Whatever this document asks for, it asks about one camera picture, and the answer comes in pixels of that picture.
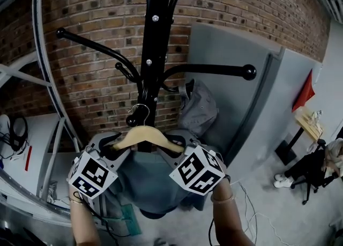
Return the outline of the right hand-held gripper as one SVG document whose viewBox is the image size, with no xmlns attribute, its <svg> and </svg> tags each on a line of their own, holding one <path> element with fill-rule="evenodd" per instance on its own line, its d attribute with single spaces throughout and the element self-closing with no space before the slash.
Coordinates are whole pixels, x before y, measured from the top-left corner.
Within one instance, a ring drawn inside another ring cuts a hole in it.
<svg viewBox="0 0 343 246">
<path fill-rule="evenodd" d="M 184 150 L 165 150 L 165 160 L 173 168 L 169 177 L 186 191 L 204 196 L 226 177 L 217 152 L 187 130 L 177 129 L 165 137 Z"/>
</svg>

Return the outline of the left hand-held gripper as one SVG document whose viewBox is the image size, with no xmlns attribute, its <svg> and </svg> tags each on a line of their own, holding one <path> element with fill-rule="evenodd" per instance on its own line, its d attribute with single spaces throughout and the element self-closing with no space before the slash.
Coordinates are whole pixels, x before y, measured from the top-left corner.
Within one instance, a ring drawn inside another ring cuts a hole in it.
<svg viewBox="0 0 343 246">
<path fill-rule="evenodd" d="M 131 153 L 130 148 L 119 152 L 110 147 L 121 132 L 105 132 L 95 135 L 80 156 L 73 161 L 69 186 L 89 199 L 105 192 L 118 178 L 117 170 Z"/>
</svg>

